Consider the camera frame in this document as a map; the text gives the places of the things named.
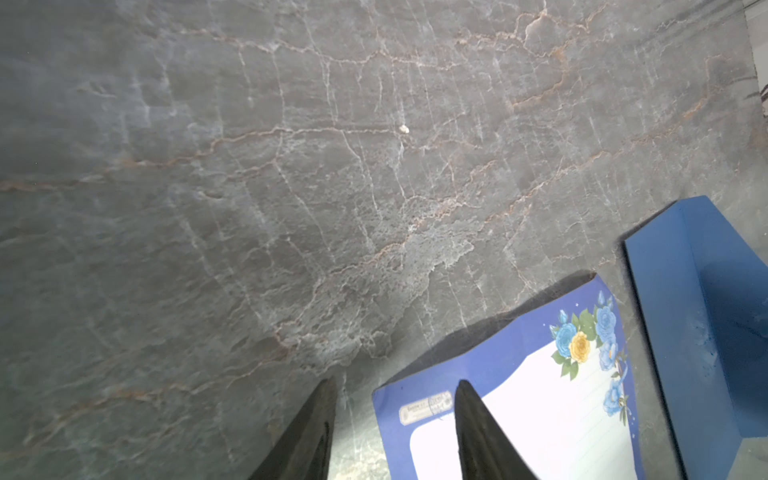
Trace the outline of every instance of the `gray marble tabletop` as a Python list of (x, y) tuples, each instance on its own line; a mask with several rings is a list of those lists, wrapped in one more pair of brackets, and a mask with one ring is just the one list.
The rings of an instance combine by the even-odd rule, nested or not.
[(388, 478), (374, 388), (589, 272), (648, 478), (680, 477), (621, 239), (706, 194), (768, 257), (738, 0), (6, 0), (0, 25), (4, 478), (245, 478), (325, 376), (331, 477)]

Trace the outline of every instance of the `blue plastic block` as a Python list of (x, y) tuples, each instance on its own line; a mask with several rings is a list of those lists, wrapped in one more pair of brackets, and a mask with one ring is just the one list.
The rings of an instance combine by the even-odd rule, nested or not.
[(706, 197), (625, 243), (685, 471), (724, 480), (768, 435), (768, 266)]

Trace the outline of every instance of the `yellow rose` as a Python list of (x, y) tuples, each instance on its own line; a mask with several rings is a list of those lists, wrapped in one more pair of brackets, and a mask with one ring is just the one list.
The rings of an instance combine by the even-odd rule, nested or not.
[(584, 363), (589, 357), (589, 340), (587, 340), (587, 334), (579, 332), (571, 341), (571, 358), (579, 363)]

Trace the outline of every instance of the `floral notepad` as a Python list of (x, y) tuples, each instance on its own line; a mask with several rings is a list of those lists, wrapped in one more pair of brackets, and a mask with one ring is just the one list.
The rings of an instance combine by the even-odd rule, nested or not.
[(541, 480), (644, 480), (630, 360), (596, 276), (469, 352), (373, 393), (393, 480), (461, 480), (453, 395), (467, 379)]

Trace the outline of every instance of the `blue rose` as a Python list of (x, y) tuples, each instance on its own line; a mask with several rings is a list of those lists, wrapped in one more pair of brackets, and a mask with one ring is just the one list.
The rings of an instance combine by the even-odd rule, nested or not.
[(558, 352), (567, 359), (571, 358), (571, 341), (575, 336), (576, 326), (573, 323), (566, 323), (558, 330), (558, 335), (554, 338)]
[(616, 333), (614, 332), (614, 329), (616, 328), (616, 316), (611, 312), (611, 309), (607, 306), (598, 308), (598, 312), (595, 316), (598, 318), (598, 324), (595, 329), (600, 336), (600, 340), (602, 340), (603, 343), (616, 343)]
[(603, 409), (608, 413), (608, 416), (616, 415), (621, 411), (619, 399), (624, 396), (624, 385), (621, 380), (611, 380), (611, 388), (605, 394)]
[(610, 370), (616, 363), (619, 347), (616, 342), (603, 343), (600, 347), (600, 368), (604, 372)]

